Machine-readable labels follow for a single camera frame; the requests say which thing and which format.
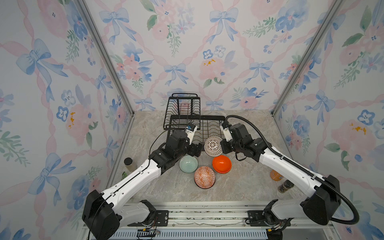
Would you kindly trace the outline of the pale green ceramic bowl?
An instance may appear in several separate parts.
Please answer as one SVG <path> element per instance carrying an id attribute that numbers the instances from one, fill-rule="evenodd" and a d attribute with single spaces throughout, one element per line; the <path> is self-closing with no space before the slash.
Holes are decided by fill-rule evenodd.
<path id="1" fill-rule="evenodd" d="M 196 171 L 198 168 L 198 160 L 195 157 L 186 155 L 179 161 L 180 170 L 186 174 L 190 174 Z"/>

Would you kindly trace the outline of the orange plastic bowl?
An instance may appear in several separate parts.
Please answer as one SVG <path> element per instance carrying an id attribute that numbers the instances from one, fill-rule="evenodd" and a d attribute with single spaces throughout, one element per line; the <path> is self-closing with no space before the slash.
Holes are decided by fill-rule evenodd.
<path id="1" fill-rule="evenodd" d="M 220 155 L 214 157 L 212 166 L 217 173 L 226 174 L 232 169 L 232 162 L 228 157 Z"/>

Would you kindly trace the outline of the white brown patterned bowl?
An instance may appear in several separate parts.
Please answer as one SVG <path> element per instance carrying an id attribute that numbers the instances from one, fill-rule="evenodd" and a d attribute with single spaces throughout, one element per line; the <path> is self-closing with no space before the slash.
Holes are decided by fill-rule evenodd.
<path id="1" fill-rule="evenodd" d="M 223 153 L 221 146 L 222 139 L 218 136 L 211 136 L 205 140 L 204 150 L 210 157 L 218 157 Z"/>

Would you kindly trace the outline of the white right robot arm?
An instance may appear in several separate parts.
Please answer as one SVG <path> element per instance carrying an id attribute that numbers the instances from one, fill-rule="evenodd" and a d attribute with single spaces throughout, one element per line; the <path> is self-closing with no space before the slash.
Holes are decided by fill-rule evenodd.
<path id="1" fill-rule="evenodd" d="M 272 200 L 263 210 L 262 221 L 269 226 L 293 218 L 308 218 L 319 225 L 327 225 L 341 199 L 315 178 L 317 175 L 301 165 L 295 166 L 290 159 L 277 151 L 275 147 L 261 138 L 253 139 L 249 134 L 237 134 L 224 130 L 221 142 L 223 153 L 241 153 L 281 174 L 298 187 L 303 198 L 282 201 Z"/>

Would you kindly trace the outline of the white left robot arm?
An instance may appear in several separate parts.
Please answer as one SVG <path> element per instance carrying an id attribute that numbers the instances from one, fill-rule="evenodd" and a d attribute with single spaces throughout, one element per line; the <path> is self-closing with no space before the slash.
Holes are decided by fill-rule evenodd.
<path id="1" fill-rule="evenodd" d="M 198 157 L 202 144 L 194 144 L 197 127 L 175 130 L 168 140 L 154 150 L 144 163 L 119 183 L 99 193 L 94 190 L 86 198 L 82 220 L 89 235 L 108 240 L 119 228 L 133 224 L 151 224 L 156 208 L 147 200 L 126 206 L 127 201 L 145 185 L 171 169 L 185 155 Z"/>

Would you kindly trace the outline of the red patterned ceramic bowl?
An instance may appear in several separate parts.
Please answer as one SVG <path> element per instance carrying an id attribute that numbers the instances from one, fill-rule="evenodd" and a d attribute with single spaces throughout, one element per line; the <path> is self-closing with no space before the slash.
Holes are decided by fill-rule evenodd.
<path id="1" fill-rule="evenodd" d="M 215 184 L 216 176 L 211 168 L 203 166 L 195 171 L 194 181 L 199 188 L 209 189 Z"/>

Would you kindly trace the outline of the black lid jar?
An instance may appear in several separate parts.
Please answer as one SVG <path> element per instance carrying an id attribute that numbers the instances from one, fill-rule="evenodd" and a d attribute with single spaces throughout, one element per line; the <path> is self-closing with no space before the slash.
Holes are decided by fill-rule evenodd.
<path id="1" fill-rule="evenodd" d="M 124 165 L 129 172 L 134 172 L 137 169 L 137 164 L 132 158 L 125 158 Z"/>

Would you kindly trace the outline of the dark spice jar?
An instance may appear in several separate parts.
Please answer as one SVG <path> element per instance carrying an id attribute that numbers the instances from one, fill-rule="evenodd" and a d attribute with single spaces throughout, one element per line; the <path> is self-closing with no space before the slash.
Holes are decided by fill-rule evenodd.
<path id="1" fill-rule="evenodd" d="M 285 180 L 279 187 L 278 187 L 278 191 L 280 193 L 286 193 L 288 190 L 292 189 L 295 185 L 289 181 L 289 180 Z"/>

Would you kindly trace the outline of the green packet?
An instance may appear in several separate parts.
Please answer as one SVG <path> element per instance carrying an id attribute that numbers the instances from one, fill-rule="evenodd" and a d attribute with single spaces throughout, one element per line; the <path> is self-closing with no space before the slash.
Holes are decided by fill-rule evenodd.
<path id="1" fill-rule="evenodd" d="M 127 176 L 128 176 L 128 174 L 126 172 L 123 172 L 121 180 L 125 179 Z"/>

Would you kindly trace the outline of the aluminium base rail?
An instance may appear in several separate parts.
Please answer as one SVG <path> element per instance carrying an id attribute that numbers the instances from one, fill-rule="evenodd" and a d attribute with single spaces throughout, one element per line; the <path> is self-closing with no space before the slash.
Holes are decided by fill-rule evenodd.
<path id="1" fill-rule="evenodd" d="M 91 240 L 339 240 L 332 224 L 320 226 L 307 219 L 293 219 L 280 233 L 262 222 L 265 202 L 164 202 L 149 225 L 139 222 L 98 228 L 104 236 Z"/>

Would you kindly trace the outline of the aluminium left corner post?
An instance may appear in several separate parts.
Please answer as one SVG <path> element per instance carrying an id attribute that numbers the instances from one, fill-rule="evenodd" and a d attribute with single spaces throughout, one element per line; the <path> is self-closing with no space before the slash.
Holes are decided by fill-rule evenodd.
<path id="1" fill-rule="evenodd" d="M 101 36 L 101 34 L 100 34 L 96 24 L 95 24 L 95 21 L 94 21 L 92 14 L 91 14 L 88 6 L 87 6 L 86 1 L 74 0 L 74 2 L 75 2 L 75 5 L 80 12 L 80 15 L 82 16 L 82 18 L 85 21 L 86 27 L 90 31 L 91 37 L 94 39 L 94 43 L 96 45 L 96 48 L 97 48 L 99 54 L 101 55 L 102 60 L 105 63 L 105 66 L 108 70 L 108 73 L 112 77 L 113 83 L 116 85 L 116 87 L 118 89 L 118 93 L 120 94 L 122 101 L 129 112 L 129 116 L 133 117 L 134 116 L 133 108 L 132 108 L 131 104 L 129 103 L 129 99 L 128 99 L 128 96 L 124 90 L 124 86 L 121 83 L 120 79 L 118 78 L 118 75 L 117 75 L 115 68 L 113 67 L 112 60 L 109 57 L 106 46 L 102 40 L 102 36 Z"/>

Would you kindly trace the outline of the aluminium corner post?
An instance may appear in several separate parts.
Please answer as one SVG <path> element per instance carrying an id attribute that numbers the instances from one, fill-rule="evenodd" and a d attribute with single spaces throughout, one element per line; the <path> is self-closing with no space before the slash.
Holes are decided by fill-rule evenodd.
<path id="1" fill-rule="evenodd" d="M 96 24 L 95 24 L 95 21 L 94 21 L 92 14 L 91 14 L 88 6 L 87 6 L 86 1 L 74 0 L 74 2 L 75 2 L 75 5 L 80 12 L 80 15 L 82 16 L 82 18 L 85 21 L 86 27 L 90 31 L 91 37 L 94 39 L 94 43 L 96 45 L 96 48 L 97 48 L 99 54 L 101 55 L 102 60 L 105 63 L 105 66 L 108 70 L 108 73 L 112 77 L 113 83 L 116 85 L 116 87 L 118 89 L 118 93 L 120 94 L 122 101 L 129 112 L 129 116 L 133 117 L 134 116 L 133 108 L 132 108 L 131 104 L 129 103 L 129 99 L 128 99 L 128 96 L 124 90 L 124 86 L 121 83 L 120 79 L 118 78 L 118 75 L 117 75 L 115 68 L 113 67 L 112 60 L 109 57 L 106 46 L 102 40 L 102 36 L 101 36 L 101 34 L 100 34 Z"/>
<path id="2" fill-rule="evenodd" d="M 336 19 L 337 14 L 340 11 L 340 8 L 343 5 L 343 3 L 344 3 L 343 0 L 336 0 L 331 2 L 331 6 L 329 10 L 326 12 L 325 17 L 323 18 L 323 22 L 317 28 L 317 31 L 315 32 L 312 41 L 308 45 L 306 51 L 302 56 L 301 61 L 298 64 L 298 68 L 293 72 L 292 77 L 290 78 L 287 85 L 285 86 L 281 96 L 278 98 L 278 101 L 271 112 L 273 117 L 277 116 L 280 109 L 282 109 L 284 101 L 286 100 L 290 91 L 292 90 L 297 80 L 299 79 L 300 75 L 304 71 L 311 57 L 317 50 L 317 47 L 320 44 L 320 41 L 326 35 L 326 32 L 332 25 L 332 22 Z"/>

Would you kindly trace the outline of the aluminium right corner post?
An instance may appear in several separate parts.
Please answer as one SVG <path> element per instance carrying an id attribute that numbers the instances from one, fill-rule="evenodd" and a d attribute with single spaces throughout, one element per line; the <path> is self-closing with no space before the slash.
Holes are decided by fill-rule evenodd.
<path id="1" fill-rule="evenodd" d="M 326 12 L 325 17 L 323 18 L 323 22 L 317 28 L 317 31 L 315 32 L 312 41 L 308 45 L 306 51 L 302 56 L 301 61 L 298 64 L 298 68 L 293 72 L 292 77 L 290 78 L 287 85 L 285 86 L 281 96 L 278 98 L 278 101 L 271 112 L 273 117 L 277 116 L 280 109 L 282 109 L 284 101 L 286 100 L 290 91 L 292 90 L 297 80 L 299 79 L 300 75 L 304 71 L 311 57 L 317 50 L 317 47 L 320 44 L 320 41 L 326 35 L 326 32 L 332 25 L 332 22 L 336 19 L 337 14 L 340 11 L 340 8 L 343 5 L 343 3 L 344 3 L 343 0 L 336 0 L 331 2 L 331 6 L 329 10 Z"/>

